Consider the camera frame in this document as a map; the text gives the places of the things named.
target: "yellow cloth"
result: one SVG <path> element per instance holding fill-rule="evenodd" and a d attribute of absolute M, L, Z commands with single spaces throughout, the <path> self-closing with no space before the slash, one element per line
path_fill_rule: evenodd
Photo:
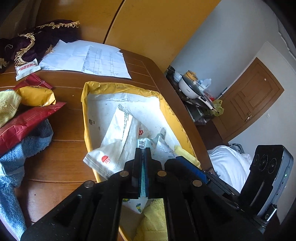
<path fill-rule="evenodd" d="M 175 146 L 175 153 L 178 156 L 185 157 L 188 161 L 190 161 L 193 165 L 197 166 L 200 169 L 200 162 L 196 157 L 191 155 L 188 151 L 184 150 L 181 146 Z"/>
<path fill-rule="evenodd" d="M 22 98 L 14 91 L 0 91 L 0 128 L 14 117 Z"/>
<path fill-rule="evenodd" d="M 185 157 L 200 169 L 200 162 L 181 146 L 175 146 L 175 153 Z M 167 241 L 168 232 L 163 199 L 154 200 L 150 206 L 144 209 L 143 213 L 145 217 L 137 228 L 137 234 L 133 241 Z"/>

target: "plastic bottle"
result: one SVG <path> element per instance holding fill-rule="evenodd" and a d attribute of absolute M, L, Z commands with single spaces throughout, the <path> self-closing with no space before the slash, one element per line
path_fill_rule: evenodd
<path fill-rule="evenodd" d="M 212 79 L 205 79 L 201 81 L 200 86 L 205 90 L 207 89 L 212 83 Z"/>

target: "white bedding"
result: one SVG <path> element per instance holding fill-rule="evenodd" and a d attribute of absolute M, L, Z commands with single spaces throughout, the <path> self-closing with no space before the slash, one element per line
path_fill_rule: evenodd
<path fill-rule="evenodd" d="M 227 146 L 217 146 L 208 154 L 219 178 L 240 193 L 250 173 L 250 155 L 241 155 Z"/>

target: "blue towel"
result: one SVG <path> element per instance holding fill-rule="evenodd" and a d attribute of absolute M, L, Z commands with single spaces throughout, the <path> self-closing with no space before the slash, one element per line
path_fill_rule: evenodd
<path fill-rule="evenodd" d="M 0 215 L 19 239 L 27 228 L 14 188 L 20 186 L 25 175 L 25 159 L 47 147 L 52 135 L 52 127 L 49 121 L 45 120 L 24 140 L 0 157 Z"/>

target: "door handle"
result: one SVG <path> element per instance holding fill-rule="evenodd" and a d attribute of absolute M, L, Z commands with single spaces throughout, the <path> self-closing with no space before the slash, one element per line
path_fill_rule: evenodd
<path fill-rule="evenodd" d="M 252 115 L 250 115 L 250 113 L 248 115 L 249 117 L 245 120 L 245 122 L 252 118 Z"/>

